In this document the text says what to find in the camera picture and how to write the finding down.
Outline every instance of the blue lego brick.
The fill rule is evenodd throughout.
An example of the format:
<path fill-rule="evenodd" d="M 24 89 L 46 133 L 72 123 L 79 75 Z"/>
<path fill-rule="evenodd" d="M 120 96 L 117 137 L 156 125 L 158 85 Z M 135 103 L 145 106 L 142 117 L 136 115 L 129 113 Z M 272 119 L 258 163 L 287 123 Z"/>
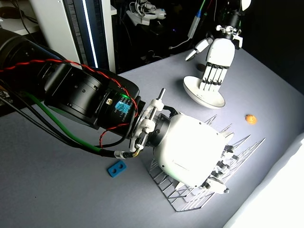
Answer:
<path fill-rule="evenodd" d="M 125 165 L 125 163 L 123 161 L 119 161 L 108 169 L 108 173 L 110 174 L 111 177 L 116 177 L 119 173 L 124 171 L 126 168 L 127 166 Z"/>

